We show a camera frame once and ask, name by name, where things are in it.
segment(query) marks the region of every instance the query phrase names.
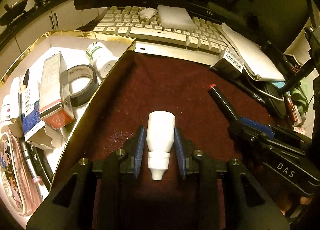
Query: space bar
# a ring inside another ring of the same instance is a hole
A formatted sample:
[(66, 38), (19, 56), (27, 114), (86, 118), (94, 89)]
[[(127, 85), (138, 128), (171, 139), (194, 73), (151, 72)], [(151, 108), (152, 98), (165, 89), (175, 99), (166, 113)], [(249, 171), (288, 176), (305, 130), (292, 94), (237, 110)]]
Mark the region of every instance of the space bar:
[(129, 37), (187, 45), (187, 37), (185, 35), (155, 29), (133, 27), (130, 30)]

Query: dark red cloth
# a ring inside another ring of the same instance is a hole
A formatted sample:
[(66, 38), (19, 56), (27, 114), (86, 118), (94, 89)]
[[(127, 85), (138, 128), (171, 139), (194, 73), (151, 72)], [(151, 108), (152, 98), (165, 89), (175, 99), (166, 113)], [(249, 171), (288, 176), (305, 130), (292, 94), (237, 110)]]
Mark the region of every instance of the dark red cloth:
[[(175, 126), (216, 159), (241, 158), (230, 139), (228, 122), (209, 96), (215, 83), (240, 116), (260, 123), (274, 124), (266, 109), (237, 87), (211, 72), (207, 66), (180, 59), (137, 54), (135, 65), (102, 111), (86, 156), (104, 159), (134, 136), (139, 124), (147, 128), (148, 115), (168, 111), (175, 115)], [(174, 148), (169, 169), (161, 181), (153, 181), (148, 169), (145, 143), (140, 179), (137, 185), (122, 186), (124, 229), (195, 229), (198, 224), (197, 183), (183, 182), (178, 174)]]

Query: metal screw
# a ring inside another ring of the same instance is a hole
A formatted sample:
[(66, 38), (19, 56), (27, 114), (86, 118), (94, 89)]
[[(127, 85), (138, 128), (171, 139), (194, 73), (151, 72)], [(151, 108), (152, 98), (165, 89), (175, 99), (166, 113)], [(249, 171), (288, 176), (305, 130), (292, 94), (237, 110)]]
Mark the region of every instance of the metal screw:
[(116, 154), (118, 156), (123, 156), (125, 154), (125, 149), (120, 148), (120, 149), (116, 150)]
[(230, 162), (234, 166), (238, 166), (240, 164), (240, 161), (237, 158), (233, 158)]
[(86, 157), (83, 157), (81, 159), (79, 159), (79, 164), (80, 165), (87, 165), (89, 162), (89, 160)]
[(196, 149), (194, 152), (193, 152), (196, 156), (202, 156), (203, 155), (203, 151), (201, 149)]

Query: cabinet handle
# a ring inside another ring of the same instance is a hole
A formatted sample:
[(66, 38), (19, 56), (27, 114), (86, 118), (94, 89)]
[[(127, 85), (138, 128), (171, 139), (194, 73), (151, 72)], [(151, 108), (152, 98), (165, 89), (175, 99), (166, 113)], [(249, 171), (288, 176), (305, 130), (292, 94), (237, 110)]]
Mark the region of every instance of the cabinet handle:
[(54, 16), (56, 17), (56, 22), (57, 22), (56, 26), (58, 26), (59, 24), (58, 24), (57, 14), (56, 14), (56, 13), (53, 13), (53, 14), (54, 14)]
[(49, 16), (49, 18), (50, 18), (50, 20), (51, 20), (52, 29), (54, 29), (54, 24), (53, 24), (52, 16)]

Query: keyboard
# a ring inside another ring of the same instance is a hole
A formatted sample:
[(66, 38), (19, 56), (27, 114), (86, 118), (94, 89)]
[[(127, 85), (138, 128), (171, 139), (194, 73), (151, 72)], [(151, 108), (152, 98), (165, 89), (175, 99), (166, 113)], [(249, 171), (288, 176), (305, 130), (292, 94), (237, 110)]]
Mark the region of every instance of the keyboard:
[(112, 6), (93, 31), (136, 38), (136, 52), (151, 53), (195, 61), (207, 65), (217, 62), (217, 55), (227, 47), (216, 24), (192, 17), (193, 32), (168, 29), (156, 14), (149, 21), (140, 19), (145, 7)]

